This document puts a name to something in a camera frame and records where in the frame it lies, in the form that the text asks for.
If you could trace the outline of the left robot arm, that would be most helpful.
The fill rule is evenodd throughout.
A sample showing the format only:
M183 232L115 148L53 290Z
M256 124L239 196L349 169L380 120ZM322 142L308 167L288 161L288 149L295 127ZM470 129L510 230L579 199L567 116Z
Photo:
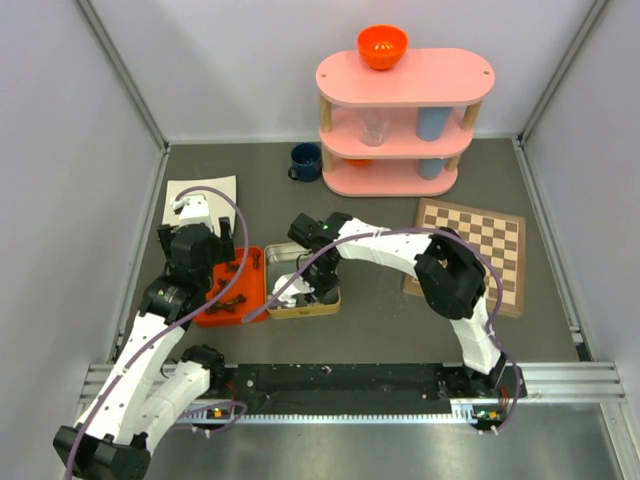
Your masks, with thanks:
M176 372L158 389L152 385L202 311L214 267L235 258L230 221L220 218L217 228L163 225L158 237L164 270L145 289L117 362L90 407L54 437L68 479L143 478L158 443L191 402L226 387L223 357L207 346L189 348Z

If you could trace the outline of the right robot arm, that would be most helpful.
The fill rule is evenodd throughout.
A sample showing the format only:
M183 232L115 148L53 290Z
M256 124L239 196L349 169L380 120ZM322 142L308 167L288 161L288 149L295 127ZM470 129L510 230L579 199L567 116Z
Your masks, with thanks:
M466 380L476 394L487 396L504 380L506 357L490 339L485 284L486 268L448 227L435 233L391 234L356 217L334 212L326 220L301 214L288 237L308 250L310 265L299 276L284 274L273 295L288 307L304 299L319 302L339 283L342 260L363 260L398 270L417 280L428 306L451 322L462 349Z

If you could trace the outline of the dark chess rook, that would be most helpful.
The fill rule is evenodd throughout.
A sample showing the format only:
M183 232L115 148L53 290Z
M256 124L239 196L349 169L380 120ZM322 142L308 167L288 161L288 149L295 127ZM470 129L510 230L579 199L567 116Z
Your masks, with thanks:
M235 306L235 305L238 305L238 304L244 304L246 301L247 301L247 298L244 295L239 294L236 297L232 298L231 300L228 300L225 303L225 305L226 306Z

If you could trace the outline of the wooden chess board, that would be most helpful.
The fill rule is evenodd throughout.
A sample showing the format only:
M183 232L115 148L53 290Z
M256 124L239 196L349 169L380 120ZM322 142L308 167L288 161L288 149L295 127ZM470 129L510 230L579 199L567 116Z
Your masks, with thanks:
M448 227L476 248L498 272L503 284L500 314L519 318L524 313L526 220L500 212L423 198L416 225Z

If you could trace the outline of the gold metal tin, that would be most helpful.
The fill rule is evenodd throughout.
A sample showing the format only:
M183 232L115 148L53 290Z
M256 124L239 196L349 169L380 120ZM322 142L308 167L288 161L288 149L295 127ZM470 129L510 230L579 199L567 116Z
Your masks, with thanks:
M269 245L264 249L265 258L265 296L269 300L275 291L276 283L282 275L294 273L309 256L307 250L296 243ZM284 320L325 316L337 313L341 308L342 297L338 287L330 291L320 302L309 303L303 295L295 296L293 307L275 303L267 309L273 319Z

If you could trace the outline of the white square plate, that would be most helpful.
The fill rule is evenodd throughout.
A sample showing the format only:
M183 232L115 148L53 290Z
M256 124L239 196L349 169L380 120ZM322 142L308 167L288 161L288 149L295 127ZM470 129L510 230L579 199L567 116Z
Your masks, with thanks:
M162 214L162 223L177 226L179 224L179 217L174 213L172 209L172 201L182 191L195 186L207 186L215 188L226 196L228 196L234 203L237 202L237 179L235 175L211 178L211 179L199 179L199 180L168 180L165 194L165 202ZM230 220L231 230L235 228L236 212L235 209L224 199L218 195L209 191L195 191L193 195L204 195L210 212L210 219L212 220L213 227L217 234L220 233L218 219L220 217L228 217Z

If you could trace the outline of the orange metal tin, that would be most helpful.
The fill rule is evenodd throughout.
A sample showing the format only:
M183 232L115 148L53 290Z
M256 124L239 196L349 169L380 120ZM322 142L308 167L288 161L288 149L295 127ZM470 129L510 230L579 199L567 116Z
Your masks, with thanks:
M194 323L202 328L239 325L242 318L266 302L265 262L263 250L257 246L248 248L247 263L234 286L219 301L194 318ZM239 269L244 249L235 249L235 260L213 267L213 286L206 300L211 300L234 278ZM226 306L228 300L242 294L247 298L244 304Z

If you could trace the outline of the small orange bowl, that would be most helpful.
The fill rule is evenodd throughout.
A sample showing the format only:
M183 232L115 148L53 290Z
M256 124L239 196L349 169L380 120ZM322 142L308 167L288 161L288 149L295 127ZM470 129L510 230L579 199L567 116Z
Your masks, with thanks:
M347 164L355 167L364 167L364 166L370 165L372 162L371 159L350 159L350 158L344 159L344 161Z

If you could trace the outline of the dark blue mug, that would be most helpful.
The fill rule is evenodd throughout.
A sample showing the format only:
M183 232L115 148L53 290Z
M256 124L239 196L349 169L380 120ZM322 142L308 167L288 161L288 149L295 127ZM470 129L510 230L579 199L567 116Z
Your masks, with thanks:
M314 182L322 175L321 149L314 143L301 143L291 150L288 177L300 182Z

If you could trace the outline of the light blue lower cup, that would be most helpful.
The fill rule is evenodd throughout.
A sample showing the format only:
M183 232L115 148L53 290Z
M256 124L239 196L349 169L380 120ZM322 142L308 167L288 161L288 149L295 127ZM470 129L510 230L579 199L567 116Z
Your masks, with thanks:
M421 159L418 164L419 174L425 180L433 180L438 177L445 164L445 158Z

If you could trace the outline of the light blue cup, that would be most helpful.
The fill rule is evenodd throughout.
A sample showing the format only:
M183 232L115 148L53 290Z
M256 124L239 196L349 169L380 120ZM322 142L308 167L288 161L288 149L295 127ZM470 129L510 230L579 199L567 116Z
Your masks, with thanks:
M445 164L445 158L421 159L418 164L419 174L425 180L433 180L438 177Z
M448 122L451 112L451 107L420 107L417 110L417 137L422 141L437 141Z

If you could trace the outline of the clear glass cup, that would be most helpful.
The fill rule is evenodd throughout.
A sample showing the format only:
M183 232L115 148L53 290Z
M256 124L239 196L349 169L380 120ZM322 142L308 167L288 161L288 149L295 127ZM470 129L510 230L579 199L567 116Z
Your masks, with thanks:
M360 114L361 142L368 147L381 146L389 132L391 118L386 109L365 109Z

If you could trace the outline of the pink three-tier shelf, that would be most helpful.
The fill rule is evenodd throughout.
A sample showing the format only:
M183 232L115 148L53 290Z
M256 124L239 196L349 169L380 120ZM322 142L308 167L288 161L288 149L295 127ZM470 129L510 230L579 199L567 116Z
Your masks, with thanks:
M482 56L459 48L411 48L386 71L368 67L357 51L349 50L320 63L316 84L326 185L349 197L429 197L454 186L495 72ZM437 141L416 135L420 107L452 108ZM390 115L388 136L379 147L361 142L365 109L386 109ZM372 162L355 167L347 158ZM437 178L423 179L419 161L437 158L446 159L444 168Z

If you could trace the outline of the orange plastic bowl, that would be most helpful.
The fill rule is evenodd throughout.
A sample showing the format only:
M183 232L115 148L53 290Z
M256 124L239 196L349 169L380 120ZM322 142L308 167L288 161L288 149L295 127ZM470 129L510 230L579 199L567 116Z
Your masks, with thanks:
M377 71L393 68L402 59L408 46L409 36L394 25L372 25L363 29L357 36L361 59Z

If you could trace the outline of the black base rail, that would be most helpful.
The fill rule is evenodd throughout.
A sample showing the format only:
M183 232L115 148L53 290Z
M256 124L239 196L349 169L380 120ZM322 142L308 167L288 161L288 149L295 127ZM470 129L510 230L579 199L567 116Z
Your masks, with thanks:
M219 368L207 395L240 400L248 413L431 413L516 392L526 388L511 366L493 385L458 364L240 364Z

